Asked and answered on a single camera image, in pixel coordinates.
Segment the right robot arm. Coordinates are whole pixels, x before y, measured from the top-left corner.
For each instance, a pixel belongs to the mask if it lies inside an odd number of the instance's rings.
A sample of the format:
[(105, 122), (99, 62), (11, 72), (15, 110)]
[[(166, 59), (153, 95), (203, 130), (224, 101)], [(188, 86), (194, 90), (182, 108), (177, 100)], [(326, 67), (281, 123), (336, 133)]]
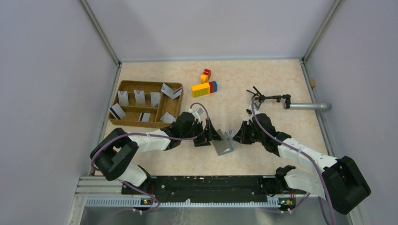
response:
[(309, 192), (326, 200), (335, 211), (344, 215), (372, 193), (352, 158), (325, 155), (299, 143), (291, 135), (276, 131), (264, 113), (244, 120), (233, 140), (240, 144), (261, 143), (268, 152), (300, 166), (277, 170), (275, 187), (281, 193), (291, 189)]

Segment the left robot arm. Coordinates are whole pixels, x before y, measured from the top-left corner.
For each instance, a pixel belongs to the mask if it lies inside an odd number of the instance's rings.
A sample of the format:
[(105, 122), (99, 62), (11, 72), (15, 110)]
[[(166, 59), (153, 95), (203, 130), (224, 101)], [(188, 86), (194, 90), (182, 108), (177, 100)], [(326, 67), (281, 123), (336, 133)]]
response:
[(153, 150), (171, 150), (182, 141), (192, 140), (196, 147), (221, 141), (209, 118), (200, 120), (195, 112), (183, 112), (169, 126), (147, 133), (126, 133), (122, 128), (114, 129), (90, 154), (92, 166), (108, 181), (121, 180), (132, 184), (140, 194), (149, 191), (149, 174), (133, 164), (136, 153)]

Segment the grey card holder wallet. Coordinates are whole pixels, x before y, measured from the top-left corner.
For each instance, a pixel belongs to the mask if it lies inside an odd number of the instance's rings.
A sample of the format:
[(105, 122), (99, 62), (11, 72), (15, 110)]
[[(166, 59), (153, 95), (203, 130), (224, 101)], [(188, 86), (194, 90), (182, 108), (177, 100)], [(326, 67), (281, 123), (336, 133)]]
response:
[(234, 151), (233, 137), (236, 134), (235, 130), (229, 130), (223, 132), (220, 129), (217, 130), (217, 134), (222, 138), (221, 140), (213, 140), (213, 145), (218, 156), (222, 156)]

